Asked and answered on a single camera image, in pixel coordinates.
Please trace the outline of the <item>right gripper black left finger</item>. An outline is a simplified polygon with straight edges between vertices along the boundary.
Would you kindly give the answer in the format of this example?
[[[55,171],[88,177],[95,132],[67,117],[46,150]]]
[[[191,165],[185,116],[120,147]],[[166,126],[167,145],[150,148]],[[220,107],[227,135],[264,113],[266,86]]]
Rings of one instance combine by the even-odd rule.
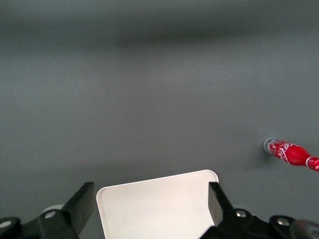
[[[84,183],[63,205],[46,208],[21,226],[21,239],[78,239],[96,207],[95,184]]]

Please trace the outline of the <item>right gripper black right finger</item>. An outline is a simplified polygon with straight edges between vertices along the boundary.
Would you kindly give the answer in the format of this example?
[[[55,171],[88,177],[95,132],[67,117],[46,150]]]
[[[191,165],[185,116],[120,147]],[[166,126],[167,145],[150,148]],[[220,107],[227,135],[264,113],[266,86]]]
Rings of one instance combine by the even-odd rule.
[[[273,239],[270,226],[244,209],[234,208],[221,186],[210,182],[208,209],[214,225],[202,239]]]

